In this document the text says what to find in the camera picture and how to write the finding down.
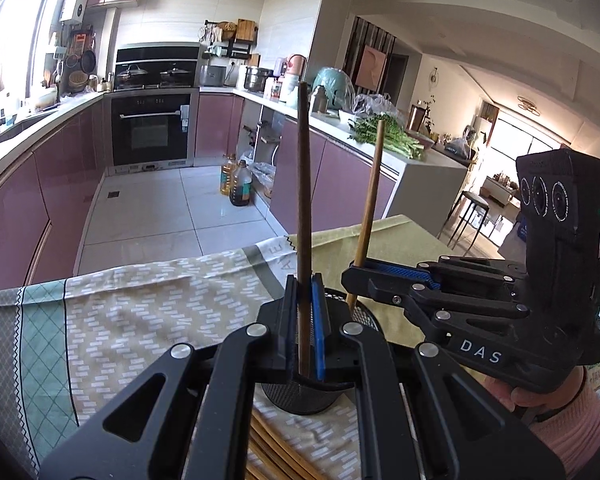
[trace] leafy green vegetable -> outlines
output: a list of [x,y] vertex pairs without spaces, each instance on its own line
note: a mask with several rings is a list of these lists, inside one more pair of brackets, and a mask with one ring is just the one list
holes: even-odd
[[407,158],[419,158],[424,146],[409,137],[391,115],[373,114],[366,119],[349,121],[349,126],[353,129],[349,138],[356,142],[375,144],[378,137],[378,121],[381,119],[384,120],[384,148]]

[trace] oil bottle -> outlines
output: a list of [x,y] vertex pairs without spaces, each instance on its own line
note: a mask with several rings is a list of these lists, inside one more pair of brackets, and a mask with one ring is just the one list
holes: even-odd
[[249,205],[251,200],[251,171],[244,160],[240,161],[232,179],[229,200],[233,205]]
[[229,195],[231,190],[231,179],[235,171],[235,153],[226,156],[226,160],[220,168],[220,193]]

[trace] green diamond pattern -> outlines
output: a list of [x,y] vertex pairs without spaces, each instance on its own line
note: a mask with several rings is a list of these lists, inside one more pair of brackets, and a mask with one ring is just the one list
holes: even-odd
[[77,429],[66,368],[63,296],[64,280],[24,290],[22,400],[39,461]]

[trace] silver screw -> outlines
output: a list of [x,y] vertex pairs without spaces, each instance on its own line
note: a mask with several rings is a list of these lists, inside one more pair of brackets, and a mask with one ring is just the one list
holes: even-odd
[[438,355],[438,347],[433,343],[422,343],[418,347],[418,353],[422,357],[435,357]]
[[189,357],[190,354],[191,347],[184,343],[180,343],[171,349],[171,357],[174,359],[184,359],[185,357]]
[[355,321],[349,321],[342,326],[342,331],[347,335],[360,335],[362,334],[362,325]]
[[267,327],[262,323],[254,323],[247,327],[247,335],[251,337],[260,337],[261,335],[265,335],[267,333]]

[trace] human hand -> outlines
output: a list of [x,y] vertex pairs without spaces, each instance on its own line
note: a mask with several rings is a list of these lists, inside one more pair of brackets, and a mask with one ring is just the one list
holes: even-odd
[[513,388],[509,384],[487,377],[482,386],[510,412],[516,406],[534,408],[544,406],[543,411],[557,410],[569,404],[580,391],[584,378],[584,368],[576,366],[557,390],[548,394],[535,394],[522,388]]

